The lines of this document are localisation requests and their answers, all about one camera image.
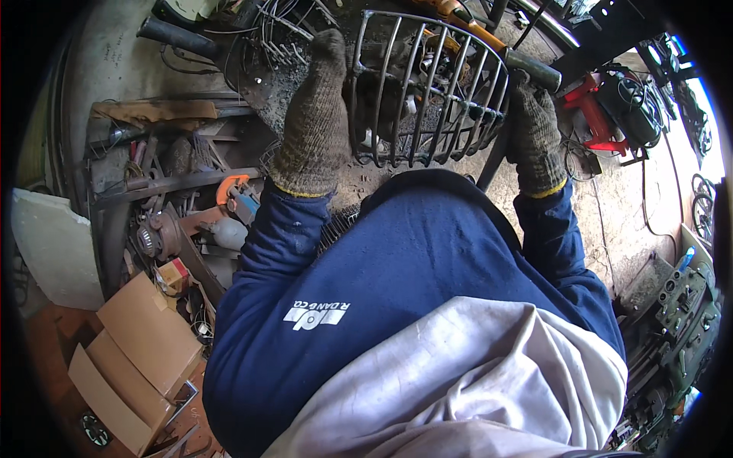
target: bicycle wheel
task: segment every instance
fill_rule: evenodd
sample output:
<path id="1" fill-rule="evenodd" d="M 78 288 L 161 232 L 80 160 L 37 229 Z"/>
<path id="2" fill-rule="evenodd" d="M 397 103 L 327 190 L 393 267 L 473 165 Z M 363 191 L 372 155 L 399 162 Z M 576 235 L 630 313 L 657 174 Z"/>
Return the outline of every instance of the bicycle wheel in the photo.
<path id="1" fill-rule="evenodd" d="M 712 197 L 705 193 L 698 193 L 692 201 L 695 233 L 708 243 L 712 243 L 712 206 Z"/>
<path id="2" fill-rule="evenodd" d="M 692 176 L 692 190 L 695 192 L 695 194 L 707 194 L 708 196 L 712 196 L 712 186 L 710 185 L 710 180 L 703 177 L 700 174 L 694 174 Z"/>

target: work glove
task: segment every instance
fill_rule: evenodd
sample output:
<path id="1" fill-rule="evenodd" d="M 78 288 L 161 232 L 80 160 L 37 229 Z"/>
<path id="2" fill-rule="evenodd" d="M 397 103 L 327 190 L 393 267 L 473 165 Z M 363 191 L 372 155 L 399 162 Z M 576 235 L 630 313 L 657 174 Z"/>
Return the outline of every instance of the work glove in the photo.
<path id="1" fill-rule="evenodd" d="M 316 34 L 308 77 L 292 96 L 282 148 L 270 178 L 298 197 L 320 197 L 336 189 L 336 172 L 348 161 L 349 121 L 341 96 L 346 77 L 344 37 L 335 29 Z"/>
<path id="2" fill-rule="evenodd" d="M 524 70 L 509 77 L 507 160 L 517 164 L 520 191 L 541 199 L 560 191 L 567 172 L 560 158 L 560 130 L 550 95 Z"/>

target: person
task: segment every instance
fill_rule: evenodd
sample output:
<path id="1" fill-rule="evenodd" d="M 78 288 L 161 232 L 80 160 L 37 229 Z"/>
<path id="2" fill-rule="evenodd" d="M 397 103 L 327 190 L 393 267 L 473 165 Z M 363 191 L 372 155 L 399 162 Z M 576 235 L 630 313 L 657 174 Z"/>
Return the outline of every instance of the person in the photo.
<path id="1" fill-rule="evenodd" d="M 320 257 L 349 161 L 340 33 L 319 33 L 241 271 L 218 304 L 203 402 L 234 457 L 556 456 L 602 448 L 624 346 L 585 268 L 549 94 L 510 76 L 523 245 L 466 178 L 392 177 Z"/>

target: black handle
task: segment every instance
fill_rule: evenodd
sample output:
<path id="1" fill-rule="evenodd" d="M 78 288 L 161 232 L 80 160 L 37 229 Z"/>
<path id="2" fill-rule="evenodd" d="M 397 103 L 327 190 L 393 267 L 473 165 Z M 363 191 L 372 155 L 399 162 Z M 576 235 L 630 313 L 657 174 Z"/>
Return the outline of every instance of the black handle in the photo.
<path id="1" fill-rule="evenodd" d="M 157 18 L 145 18 L 136 36 L 166 43 L 174 48 L 190 51 L 214 62 L 221 49 L 212 40 Z"/>

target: metal basket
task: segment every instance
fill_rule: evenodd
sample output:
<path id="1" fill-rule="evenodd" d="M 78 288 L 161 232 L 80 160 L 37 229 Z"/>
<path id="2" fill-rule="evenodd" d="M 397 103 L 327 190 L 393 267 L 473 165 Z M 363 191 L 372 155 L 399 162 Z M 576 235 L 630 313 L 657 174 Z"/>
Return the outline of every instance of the metal basket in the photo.
<path id="1" fill-rule="evenodd" d="M 497 53 L 447 23 L 396 12 L 362 14 L 350 68 L 349 104 L 351 144 L 358 162 L 398 167 L 407 161 L 409 167 L 415 162 L 427 167 L 431 161 L 445 164 L 448 158 L 460 160 L 484 149 L 496 136 L 509 102 L 504 97 L 509 74 Z M 372 29 L 394 22 L 376 64 L 365 62 L 365 50 L 373 51 L 364 39 L 370 21 L 375 23 Z M 414 25 L 415 32 L 395 47 L 404 23 Z M 378 31 L 370 32 L 378 36 Z M 404 56 L 395 55 L 399 45 Z M 469 56 L 469 50 L 476 52 Z M 406 64 L 399 62 L 405 57 Z M 364 90 L 369 85 L 372 90 Z"/>

